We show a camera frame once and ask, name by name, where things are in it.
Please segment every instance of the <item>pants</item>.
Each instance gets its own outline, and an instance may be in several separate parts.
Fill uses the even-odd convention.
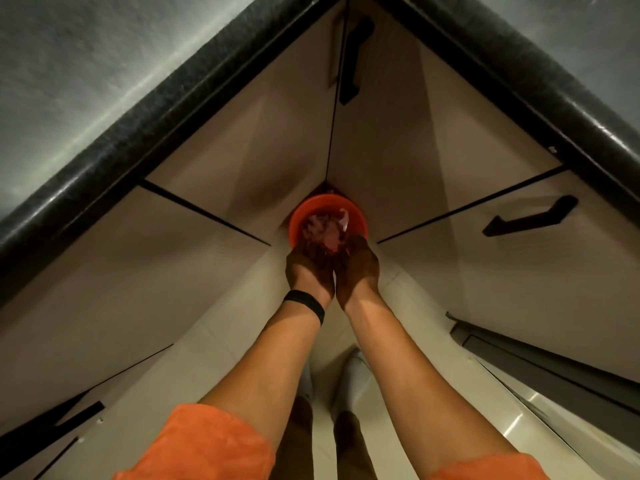
[[[289,422],[276,452],[269,480],[313,480],[311,405],[301,397],[293,403]],[[376,473],[355,414],[344,411],[333,425],[338,480],[376,480]]]

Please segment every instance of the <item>hand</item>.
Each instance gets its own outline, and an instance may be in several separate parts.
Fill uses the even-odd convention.
[[[333,257],[333,270],[336,297],[346,312],[353,300],[380,296],[380,262],[363,236],[348,236],[345,246]]]
[[[299,242],[287,256],[287,281],[292,290],[309,293],[324,309],[335,294],[331,259],[324,247],[314,242]]]

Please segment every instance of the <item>orange bowl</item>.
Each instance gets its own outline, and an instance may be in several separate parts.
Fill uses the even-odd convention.
[[[345,209],[349,213],[347,231],[361,234],[365,239],[368,238],[367,221],[362,211],[356,207],[356,204],[338,194],[320,194],[308,198],[293,212],[289,221],[289,243],[291,247],[296,247],[300,236],[302,236],[302,227],[307,224],[309,217],[326,214],[342,217],[340,209]]]

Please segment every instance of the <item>forearm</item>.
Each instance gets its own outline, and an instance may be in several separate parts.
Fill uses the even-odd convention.
[[[455,461],[515,452],[443,379],[377,293],[361,294],[346,311],[419,477]]]
[[[319,330],[308,307],[283,302],[240,362],[200,402],[235,414],[277,449]]]

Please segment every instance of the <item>raw meat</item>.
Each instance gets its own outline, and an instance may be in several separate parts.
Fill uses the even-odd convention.
[[[311,242],[324,244],[324,247],[332,252],[337,252],[344,242],[344,233],[349,225],[349,213],[340,209],[342,217],[338,218],[325,214],[309,217],[307,224],[302,228],[302,236]]]

